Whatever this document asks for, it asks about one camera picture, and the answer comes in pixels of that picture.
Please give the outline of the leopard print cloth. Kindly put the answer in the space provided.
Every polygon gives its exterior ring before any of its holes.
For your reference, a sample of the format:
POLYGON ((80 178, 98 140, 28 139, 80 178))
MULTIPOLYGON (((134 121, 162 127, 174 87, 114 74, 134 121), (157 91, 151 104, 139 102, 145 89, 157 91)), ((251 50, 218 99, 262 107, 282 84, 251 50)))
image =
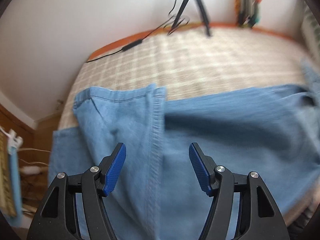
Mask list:
POLYGON ((14 198, 11 188, 9 160, 7 153, 7 137, 1 132, 1 211, 9 216, 16 217, 14 198))

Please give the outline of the light blue chair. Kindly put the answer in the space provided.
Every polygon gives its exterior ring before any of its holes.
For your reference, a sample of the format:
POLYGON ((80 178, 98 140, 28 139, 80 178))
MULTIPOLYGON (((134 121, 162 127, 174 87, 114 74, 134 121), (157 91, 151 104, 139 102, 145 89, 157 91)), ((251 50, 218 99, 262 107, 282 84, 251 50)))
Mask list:
POLYGON ((18 165, 17 148, 8 146, 9 157, 9 171, 11 179, 11 188, 14 200, 14 207, 16 210, 15 216, 9 216, 7 221, 12 227, 20 228, 22 224, 22 196, 21 196, 21 181, 18 165))

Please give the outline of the white clip desk lamp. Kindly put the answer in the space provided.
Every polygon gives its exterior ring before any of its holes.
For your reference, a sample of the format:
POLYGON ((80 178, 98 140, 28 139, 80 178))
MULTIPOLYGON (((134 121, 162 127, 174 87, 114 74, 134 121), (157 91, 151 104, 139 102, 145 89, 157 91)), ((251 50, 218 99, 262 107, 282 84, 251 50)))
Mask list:
POLYGON ((6 132, 3 127, 0 127, 0 130, 8 139, 7 146, 9 148, 13 147, 18 150, 22 146, 23 139, 22 137, 17 136, 14 130, 11 129, 9 132, 6 132))

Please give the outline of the green white patterned pillow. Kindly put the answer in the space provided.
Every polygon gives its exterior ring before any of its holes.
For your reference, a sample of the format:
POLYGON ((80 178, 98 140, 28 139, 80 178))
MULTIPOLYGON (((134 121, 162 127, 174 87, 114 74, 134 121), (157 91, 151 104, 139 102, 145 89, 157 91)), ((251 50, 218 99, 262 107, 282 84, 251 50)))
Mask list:
POLYGON ((319 64, 319 32, 320 27, 310 8, 304 3, 304 15, 301 25, 305 44, 310 51, 311 57, 319 64))

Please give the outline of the white power strip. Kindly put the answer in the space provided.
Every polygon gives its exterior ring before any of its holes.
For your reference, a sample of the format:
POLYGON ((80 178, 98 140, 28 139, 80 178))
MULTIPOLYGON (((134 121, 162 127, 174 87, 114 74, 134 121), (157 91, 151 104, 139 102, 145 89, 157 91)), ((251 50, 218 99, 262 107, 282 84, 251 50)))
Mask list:
POLYGON ((47 166, 23 166, 19 169, 20 174, 24 176, 38 175, 48 171, 47 166))

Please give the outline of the light blue denim pants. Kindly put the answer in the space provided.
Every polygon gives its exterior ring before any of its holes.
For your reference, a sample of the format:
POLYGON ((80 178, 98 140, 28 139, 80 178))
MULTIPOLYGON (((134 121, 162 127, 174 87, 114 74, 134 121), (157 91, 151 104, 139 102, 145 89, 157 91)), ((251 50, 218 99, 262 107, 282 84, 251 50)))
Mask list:
POLYGON ((104 205, 118 239, 198 239, 209 213, 199 147, 227 171, 259 174, 283 215, 319 178, 319 70, 306 85, 247 88, 168 101, 154 84, 89 87, 73 101, 78 125, 54 132, 48 180, 83 173, 126 147, 104 205))

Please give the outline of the beige checkered bed blanket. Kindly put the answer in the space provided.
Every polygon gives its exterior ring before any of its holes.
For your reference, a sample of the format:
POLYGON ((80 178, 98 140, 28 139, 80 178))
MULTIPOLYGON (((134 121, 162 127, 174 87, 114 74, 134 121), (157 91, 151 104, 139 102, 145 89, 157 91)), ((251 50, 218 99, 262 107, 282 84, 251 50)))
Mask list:
POLYGON ((298 43, 248 30, 151 37, 80 68, 52 171, 82 172, 119 141, 127 158, 105 200, 117 230, 200 230, 210 200, 193 141, 232 171, 258 171, 291 224, 319 202, 318 66, 298 43))

